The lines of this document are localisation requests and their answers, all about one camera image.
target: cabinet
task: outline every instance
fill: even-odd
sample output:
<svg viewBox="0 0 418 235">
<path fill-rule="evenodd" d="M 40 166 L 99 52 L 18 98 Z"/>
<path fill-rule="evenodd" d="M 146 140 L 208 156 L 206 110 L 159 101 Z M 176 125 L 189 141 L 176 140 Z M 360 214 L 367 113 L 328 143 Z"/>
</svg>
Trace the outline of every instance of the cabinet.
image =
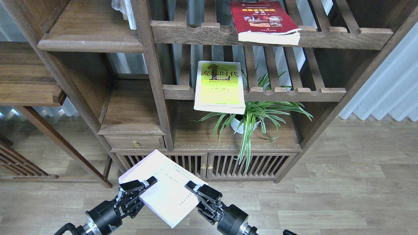
<svg viewBox="0 0 418 235">
<path fill-rule="evenodd" d="M 298 47 L 306 58 L 299 70 L 294 50 L 287 45 L 279 48 L 292 83 L 287 90 L 277 78 L 273 45 L 239 42 L 233 26 L 217 23 L 214 0 L 204 1 L 201 25 L 187 23 L 187 10 L 195 9 L 188 8 L 186 0 L 175 1 L 173 21 L 168 20 L 166 1 L 131 0 L 137 31 L 129 30 L 110 0 L 2 2 L 121 171 L 156 148 L 208 180 L 279 182 L 418 18 L 416 0 L 334 0 L 328 15 L 320 0 L 307 0 L 315 28 L 303 25 L 295 0 L 284 0 L 302 29 Z M 179 78 L 173 43 L 181 44 Z M 232 160 L 239 137 L 225 130 L 218 142 L 210 138 L 216 120 L 190 121 L 204 115 L 192 108 L 192 44 L 203 45 L 203 60 L 212 58 L 212 45 L 223 46 L 225 61 L 233 60 L 232 45 L 243 46 L 249 77 L 245 99 L 299 101 L 313 114 L 313 121 L 298 114 L 287 117 L 272 145 L 255 132 L 251 167 L 243 173 Z M 251 47 L 256 45 L 264 47 L 270 91 L 257 86 Z M 108 52 L 143 53 L 148 74 L 114 74 Z"/>
</svg>

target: drawer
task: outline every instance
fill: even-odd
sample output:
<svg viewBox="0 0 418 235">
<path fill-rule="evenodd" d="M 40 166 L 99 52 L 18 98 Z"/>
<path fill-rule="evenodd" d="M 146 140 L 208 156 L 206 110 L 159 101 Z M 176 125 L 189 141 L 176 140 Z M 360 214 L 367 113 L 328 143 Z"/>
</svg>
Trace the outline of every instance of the drawer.
<svg viewBox="0 0 418 235">
<path fill-rule="evenodd" d="M 112 149 L 161 149 L 165 148 L 160 135 L 105 135 Z"/>
</svg>

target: cabinet door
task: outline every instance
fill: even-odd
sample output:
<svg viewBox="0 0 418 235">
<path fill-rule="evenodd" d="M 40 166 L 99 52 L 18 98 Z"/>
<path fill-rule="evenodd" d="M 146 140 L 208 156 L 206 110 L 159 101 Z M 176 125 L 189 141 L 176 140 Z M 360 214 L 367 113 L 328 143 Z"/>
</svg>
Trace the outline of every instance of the cabinet door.
<svg viewBox="0 0 418 235">
<path fill-rule="evenodd" d="M 238 154 L 209 153 L 206 177 L 213 180 L 271 180 L 288 166 L 296 154 L 255 153 L 251 155 L 250 166 L 245 172 L 246 159 L 238 164 Z"/>
<path fill-rule="evenodd" d="M 132 167 L 142 159 L 144 159 L 149 153 L 117 153 L 121 158 L 125 158 L 128 164 Z M 205 179 L 207 168 L 207 153 L 163 153 L 172 161 L 188 170 L 195 176 Z"/>
</svg>

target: white book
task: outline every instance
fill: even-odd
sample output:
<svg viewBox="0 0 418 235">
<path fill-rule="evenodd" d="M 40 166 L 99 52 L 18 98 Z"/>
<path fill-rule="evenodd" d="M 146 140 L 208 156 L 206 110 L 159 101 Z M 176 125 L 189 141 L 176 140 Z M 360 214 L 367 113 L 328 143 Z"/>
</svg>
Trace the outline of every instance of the white book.
<svg viewBox="0 0 418 235">
<path fill-rule="evenodd" d="M 154 150 L 119 177 L 119 183 L 136 179 L 143 181 L 151 176 L 157 179 L 157 183 L 147 189 L 140 199 L 173 228 L 199 203 L 197 196 L 185 188 L 187 182 L 191 180 L 200 186 L 206 182 Z"/>
<path fill-rule="evenodd" d="M 199 61 L 194 109 L 244 114 L 244 87 L 240 63 Z"/>
</svg>

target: white flower pot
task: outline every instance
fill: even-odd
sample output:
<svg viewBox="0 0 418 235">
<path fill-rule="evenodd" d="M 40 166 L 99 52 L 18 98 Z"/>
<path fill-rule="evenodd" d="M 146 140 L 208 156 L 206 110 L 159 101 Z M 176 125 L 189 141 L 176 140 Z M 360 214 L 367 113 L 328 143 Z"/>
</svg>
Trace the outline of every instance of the white flower pot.
<svg viewBox="0 0 418 235">
<path fill-rule="evenodd" d="M 256 122 L 255 123 L 255 125 L 254 125 L 254 129 L 253 129 L 253 131 L 255 130 L 255 129 L 257 129 L 257 127 L 258 127 L 258 124 L 260 124 L 260 122 L 261 121 L 258 121 L 258 122 Z M 238 127 L 238 124 L 240 123 L 240 121 L 238 120 L 238 119 L 236 119 L 236 118 L 234 118 L 233 120 L 232 120 L 232 122 L 231 122 L 231 127 L 232 127 L 232 129 L 233 130 L 235 130 L 237 133 L 239 133 L 239 134 L 243 134 L 243 132 L 244 132 L 244 124 L 242 124 L 238 129 L 237 129 L 237 127 Z"/>
</svg>

